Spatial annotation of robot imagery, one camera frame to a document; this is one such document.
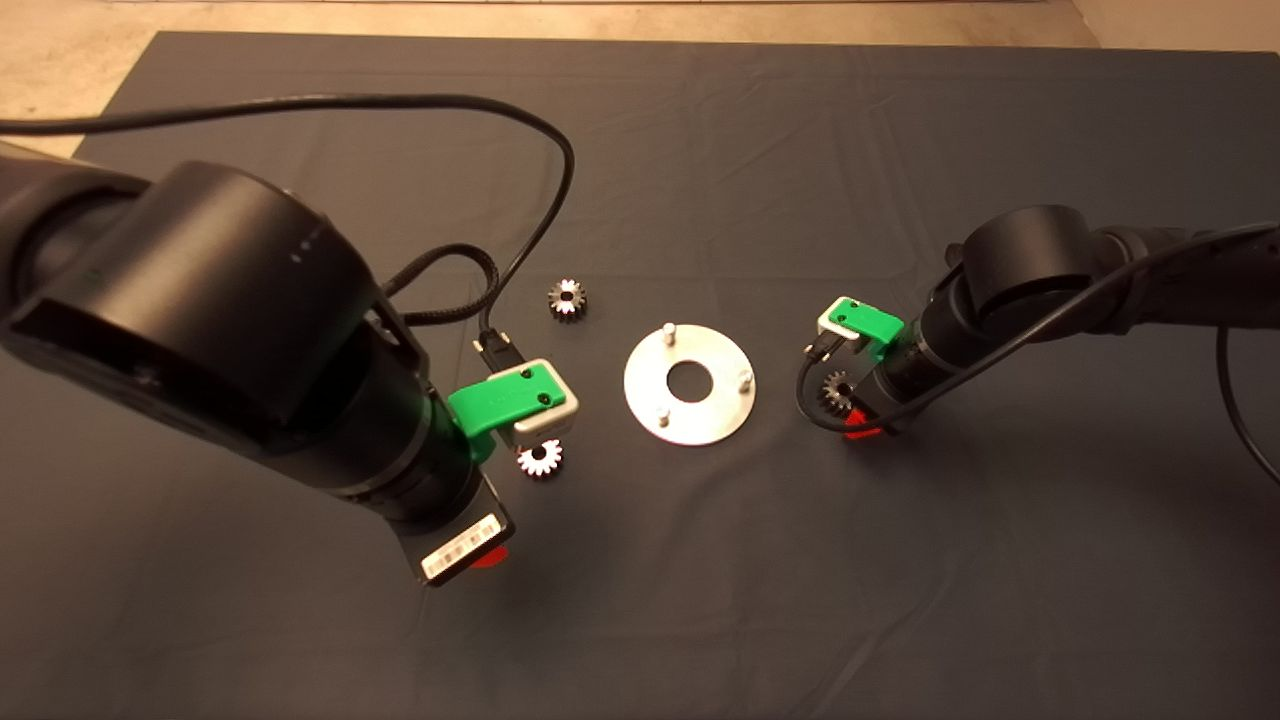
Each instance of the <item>black cable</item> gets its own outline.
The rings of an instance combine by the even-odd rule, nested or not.
[[[420,325],[445,325],[449,323],[457,323],[466,320],[471,315],[479,313],[488,302],[498,295],[498,264],[493,261],[493,258],[488,252],[476,247],[475,245],[467,245],[465,242],[454,242],[452,245],[442,245],[439,247],[433,247],[426,252],[415,258],[408,265],[404,265],[398,273],[392,275],[392,279],[383,283],[383,295],[392,297],[397,292],[404,290],[410,283],[417,279],[428,268],[434,265],[436,261],[449,258],[451,255],[458,255],[474,261],[484,272],[485,291],[480,297],[467,302],[465,305],[458,305],[457,307],[444,307],[440,310],[417,310],[412,313],[404,313],[404,324],[408,327]]]
[[[1226,406],[1226,416],[1231,420],[1231,429],[1244,443],[1244,450],[1249,451],[1249,455],[1258,461],[1262,466],[1262,471],[1271,477],[1277,486],[1280,486],[1280,471],[1276,471],[1276,466],[1267,460],[1262,448],[1258,443],[1253,441],[1253,434],[1249,432],[1248,425],[1244,424],[1244,418],[1240,415],[1240,406],[1235,404],[1235,392],[1231,389],[1231,364],[1226,352],[1226,338],[1230,331],[1228,328],[1217,328],[1217,388],[1222,391],[1222,405]]]
[[[1142,270],[1146,270],[1152,265],[1158,265],[1160,263],[1164,263],[1175,255],[1181,255],[1184,252],[1189,252],[1192,250],[1197,250],[1207,245],[1212,245],[1215,242],[1225,243],[1228,241],[1235,242],[1240,240],[1247,240],[1262,233],[1272,232],[1277,228],[1280,228],[1280,223],[1254,223],[1251,225],[1240,225],[1238,228],[1211,232],[1193,237],[1178,245],[1172,245],[1157,252],[1152,252],[1151,255],[1139,258],[1133,263],[1121,265],[1120,268],[1116,268],[1098,282],[1091,284],[1089,287],[1071,296],[1070,300],[1057,306],[1053,311],[1046,314],[1043,318],[1037,320],[1036,324],[1018,333],[1010,341],[1005,342],[996,350],[991,351],[973,365],[969,365],[964,370],[956,373],[955,375],[951,375],[946,380],[929,388],[927,392],[913,398],[911,401],[905,402],[901,406],[895,407],[892,411],[886,413],[878,418],[867,420],[865,423],[858,423],[855,425],[845,425],[844,423],[818,416],[813,413],[813,410],[809,409],[808,404],[805,402],[804,380],[808,377],[809,370],[813,369],[813,366],[817,364],[818,360],[815,357],[806,356],[805,363],[800,366],[800,374],[796,377],[796,387],[795,387],[796,406],[800,409],[800,413],[809,419],[810,423],[824,430],[831,430],[836,433],[860,433],[865,430],[874,430],[878,428],[883,428],[884,425],[893,423],[895,420],[909,418],[924,410],[934,400],[963,386],[964,383],[974,379],[975,377],[988,370],[992,365],[1000,363],[1005,357],[1009,357],[1010,355],[1016,352],[1018,348],[1020,348],[1021,346],[1027,345],[1028,342],[1046,333],[1048,329],[1052,328],[1053,323],[1057,323],[1070,313],[1074,313],[1078,307],[1080,307],[1089,300],[1093,300],[1098,295],[1110,291],[1115,286],[1128,281],[1130,277],[1140,273]]]
[[[543,236],[547,234],[547,229],[550,228],[556,217],[559,214],[561,206],[564,205],[564,199],[568,196],[568,188],[573,182],[573,146],[570,143],[568,137],[564,136],[556,126],[544,120],[543,118],[511,105],[500,100],[493,100],[489,97],[479,97],[475,95],[445,95],[445,94],[312,94],[312,95],[292,95],[282,97],[260,97],[256,100],[241,100],[236,102],[219,102],[214,105],[192,105],[188,108],[165,108],[160,110],[141,110],[134,113],[120,113],[115,115],[97,115],[87,118],[63,118],[63,119],[45,119],[45,120],[14,120],[14,119],[0,119],[0,136],[14,135],[14,136],[49,136],[49,135],[91,135],[102,132],[122,132],[132,129],[155,128],[164,126],[174,126],[183,123],[195,123],[202,120],[216,120],[223,118],[238,118],[246,115],[264,115],[270,113],[287,113],[297,110],[342,110],[342,109],[356,109],[356,110],[470,110],[476,113],[488,113],[490,115],[500,115],[503,118],[521,123],[529,128],[532,128],[541,135],[547,136],[552,142],[554,142],[563,155],[563,165],[561,170],[559,186],[556,188],[556,195],[552,197],[550,205],[548,205],[547,211],[543,214],[541,220],[534,232],[521,246],[520,251],[516,252],[515,259],[512,259],[511,265],[507,270],[498,277],[497,284],[489,283],[489,290],[480,297],[479,301],[468,302],[458,307],[451,307],[447,310],[428,310],[422,313],[410,313],[406,314],[406,319],[410,316],[454,316],[463,307],[472,307],[468,314],[462,315],[457,319],[466,319],[480,313],[480,328],[489,328],[489,314],[493,310],[493,305],[498,301],[498,296],[502,293],[507,283],[511,282],[511,277],[520,269],[532,252],[534,247],[541,241]],[[472,260],[476,260],[474,254],[466,255]],[[403,270],[397,273],[397,275],[404,274],[415,264],[420,263],[421,256],[413,263],[410,263]]]

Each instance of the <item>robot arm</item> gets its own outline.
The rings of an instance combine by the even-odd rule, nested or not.
[[[522,366],[460,391],[457,415],[329,220],[207,163],[148,183],[0,143],[0,345],[378,512],[430,584],[513,532],[479,468],[489,430],[527,441],[576,409]]]
[[[1275,223],[1201,234],[1128,227],[1091,232],[1070,208],[1033,206],[982,225],[948,249],[947,261],[951,272],[920,315],[900,323],[900,332],[890,325],[888,337],[884,314],[869,306],[858,323],[846,313],[847,325],[833,324],[841,315],[819,318],[805,372],[849,341],[855,350],[878,348],[882,359],[850,386],[861,421],[810,419],[832,430],[904,432],[938,391],[1024,342],[1124,334],[1139,323],[1280,328]]]

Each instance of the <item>green 3d-printed part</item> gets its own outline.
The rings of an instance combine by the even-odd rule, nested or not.
[[[506,373],[474,386],[458,388],[449,396],[453,418],[471,442],[471,456],[483,462],[494,448],[489,436],[503,425],[509,425],[564,404],[562,388],[547,368],[530,365],[516,373]]]
[[[893,342],[905,327],[899,318],[856,300],[842,301],[827,319],[868,338],[867,352],[870,352],[877,363],[884,359],[888,343]]]

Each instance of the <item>red part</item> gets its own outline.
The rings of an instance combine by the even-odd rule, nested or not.
[[[493,568],[494,565],[502,562],[507,559],[507,546],[499,544],[498,547],[490,550],[489,552],[480,556],[479,560],[471,564],[472,568]]]
[[[845,418],[846,425],[860,425],[865,421],[867,421],[867,414],[856,407],[854,407],[854,411],[849,414],[849,418]],[[878,436],[882,432],[883,432],[882,428],[873,428],[869,430],[860,430],[856,433],[845,433],[845,437],[849,439],[863,439],[864,437]]]

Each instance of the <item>center hole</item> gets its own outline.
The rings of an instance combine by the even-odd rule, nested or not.
[[[712,393],[712,374],[701,363],[676,363],[667,372],[667,389],[685,402],[701,402]]]

